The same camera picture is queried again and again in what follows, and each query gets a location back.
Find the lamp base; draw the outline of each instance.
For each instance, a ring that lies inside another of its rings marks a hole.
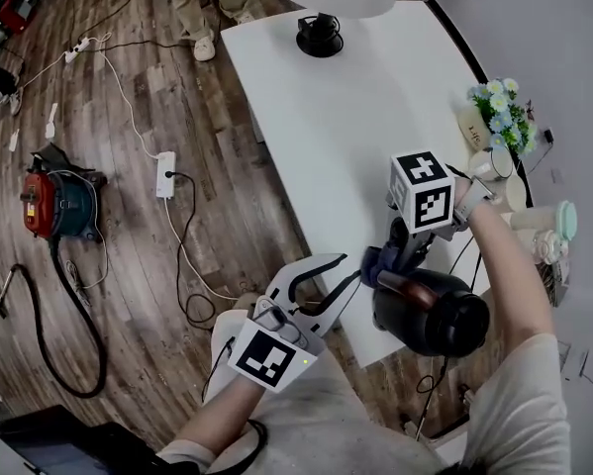
[[[345,41],[340,35],[338,18],[319,14],[314,21],[310,18],[298,20],[296,44],[305,53],[316,58],[328,58],[340,52]]]

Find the sneaker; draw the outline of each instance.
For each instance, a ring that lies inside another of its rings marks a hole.
[[[245,23],[251,23],[254,21],[254,16],[250,11],[242,10],[235,14],[233,19],[237,22],[237,25],[244,25]]]
[[[211,30],[210,36],[204,37],[199,41],[195,42],[193,48],[193,56],[197,61],[208,61],[215,57],[215,45],[213,40],[215,39],[215,33]]]
[[[8,99],[10,100],[10,114],[17,116],[21,111],[21,99],[23,98],[23,88],[19,88]]]

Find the person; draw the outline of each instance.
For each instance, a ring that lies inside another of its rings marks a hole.
[[[468,188],[468,180],[457,179],[457,204]],[[468,221],[485,261],[507,355],[471,405],[459,465],[446,467],[410,436],[371,423],[328,350],[271,396],[223,357],[206,404],[159,455],[169,463],[193,462],[201,472],[236,465],[257,443],[256,431],[245,429],[253,418],[267,427],[268,442],[248,473],[569,473],[569,426],[543,283],[532,258],[489,203],[478,204]],[[232,310],[218,318],[213,364],[245,317],[246,312]]]
[[[215,46],[213,40],[214,32],[204,17],[199,0],[171,0],[177,17],[181,21],[185,35],[183,39],[189,39],[195,43],[193,55],[197,61],[208,61],[215,57]],[[219,0],[222,12],[229,18],[235,20],[238,25],[254,21],[254,16],[247,9],[247,0]]]
[[[4,96],[3,101],[10,102],[10,114],[17,116],[21,111],[23,88],[17,88],[19,75],[13,75],[0,67],[0,92]]]

